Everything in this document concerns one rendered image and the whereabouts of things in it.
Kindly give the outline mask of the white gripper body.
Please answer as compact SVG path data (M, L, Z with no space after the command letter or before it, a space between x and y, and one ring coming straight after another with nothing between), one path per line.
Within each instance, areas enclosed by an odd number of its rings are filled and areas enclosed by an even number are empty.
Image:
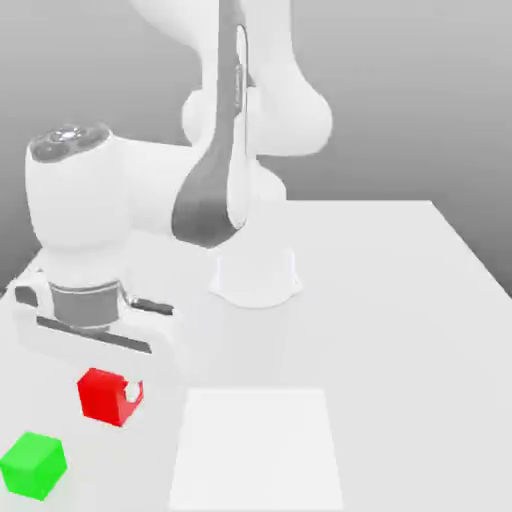
M172 323L150 313L127 313L105 332L77 332L32 308L17 309L14 323L25 348L83 369L157 385L169 385L186 373L186 353Z

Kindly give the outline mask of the small red cube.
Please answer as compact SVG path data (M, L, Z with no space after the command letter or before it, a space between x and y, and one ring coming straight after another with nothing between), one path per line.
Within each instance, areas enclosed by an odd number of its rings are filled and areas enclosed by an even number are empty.
M136 383L134 400L127 397L128 384L122 375L90 368L77 382L83 415L123 427L144 398L142 381Z

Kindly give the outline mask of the small green cube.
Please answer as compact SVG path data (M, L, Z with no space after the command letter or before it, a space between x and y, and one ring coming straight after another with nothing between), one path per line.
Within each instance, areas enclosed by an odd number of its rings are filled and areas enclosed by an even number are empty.
M0 458L0 472L13 494L44 501L67 470L62 441L24 432Z

